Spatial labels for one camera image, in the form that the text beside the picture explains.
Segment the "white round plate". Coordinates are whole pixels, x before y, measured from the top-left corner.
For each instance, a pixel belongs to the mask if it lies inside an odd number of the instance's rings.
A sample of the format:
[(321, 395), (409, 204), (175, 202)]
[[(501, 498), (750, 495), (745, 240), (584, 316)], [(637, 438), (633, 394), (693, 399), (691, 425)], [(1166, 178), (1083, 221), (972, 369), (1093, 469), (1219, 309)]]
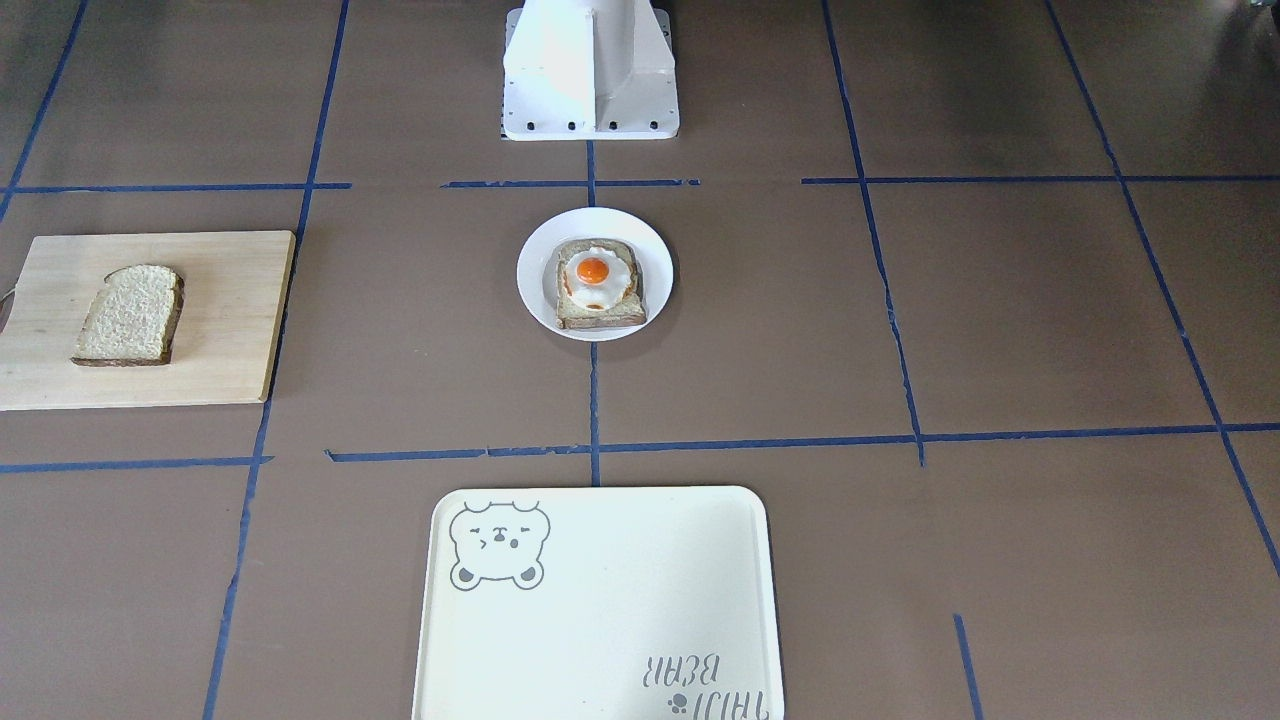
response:
[(526, 240), (516, 269), (520, 296), (529, 313), (547, 329), (582, 342), (607, 342), (634, 334), (640, 325), (604, 329), (562, 329), (556, 319), (558, 249), (577, 240), (626, 243), (637, 260), (640, 296), (652, 322), (675, 291), (676, 269), (664, 240), (640, 218), (613, 208), (580, 208), (543, 222)]

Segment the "brown bread slice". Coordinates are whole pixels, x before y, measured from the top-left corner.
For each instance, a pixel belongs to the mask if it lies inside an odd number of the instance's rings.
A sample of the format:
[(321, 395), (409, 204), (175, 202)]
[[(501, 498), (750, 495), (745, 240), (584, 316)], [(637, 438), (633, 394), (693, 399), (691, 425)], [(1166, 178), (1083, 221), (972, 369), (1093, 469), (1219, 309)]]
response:
[(184, 279), (169, 266), (138, 264), (110, 273), (91, 302), (70, 361), (78, 366), (169, 364), (184, 299)]

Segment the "fried egg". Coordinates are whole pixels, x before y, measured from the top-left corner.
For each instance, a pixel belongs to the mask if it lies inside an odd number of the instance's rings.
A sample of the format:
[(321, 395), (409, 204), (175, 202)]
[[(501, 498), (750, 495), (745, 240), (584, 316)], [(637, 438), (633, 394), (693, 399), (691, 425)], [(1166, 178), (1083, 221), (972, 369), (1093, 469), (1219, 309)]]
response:
[(590, 311), (609, 310), (634, 288), (634, 270), (617, 252), (589, 246), (572, 252), (561, 272), (566, 299)]

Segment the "cream bear serving tray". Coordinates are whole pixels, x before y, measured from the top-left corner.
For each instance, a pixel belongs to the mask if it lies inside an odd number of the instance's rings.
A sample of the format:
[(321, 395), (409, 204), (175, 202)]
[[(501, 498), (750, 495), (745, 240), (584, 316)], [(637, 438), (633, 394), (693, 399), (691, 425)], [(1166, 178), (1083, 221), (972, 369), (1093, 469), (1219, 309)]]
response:
[(782, 719), (741, 486), (460, 489), (431, 515), (416, 719)]

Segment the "wooden cutting board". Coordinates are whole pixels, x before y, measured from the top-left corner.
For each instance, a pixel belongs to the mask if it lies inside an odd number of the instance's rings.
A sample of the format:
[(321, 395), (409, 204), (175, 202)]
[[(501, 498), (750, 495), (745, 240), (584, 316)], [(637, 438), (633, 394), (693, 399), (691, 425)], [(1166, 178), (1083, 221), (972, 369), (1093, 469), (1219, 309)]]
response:
[[(3, 409), (264, 401), (293, 256), (289, 231), (36, 238), (3, 329)], [(138, 264), (169, 266), (184, 282), (172, 360), (76, 365), (76, 338), (105, 277)]]

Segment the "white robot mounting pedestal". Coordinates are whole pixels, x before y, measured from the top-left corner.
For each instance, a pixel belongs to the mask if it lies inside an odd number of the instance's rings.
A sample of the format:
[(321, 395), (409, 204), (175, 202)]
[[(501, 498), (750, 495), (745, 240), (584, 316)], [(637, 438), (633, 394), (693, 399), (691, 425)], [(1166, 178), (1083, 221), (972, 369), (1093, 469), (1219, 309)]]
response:
[(677, 136), (671, 18), (649, 1), (526, 1), (506, 15), (500, 131), (517, 142)]

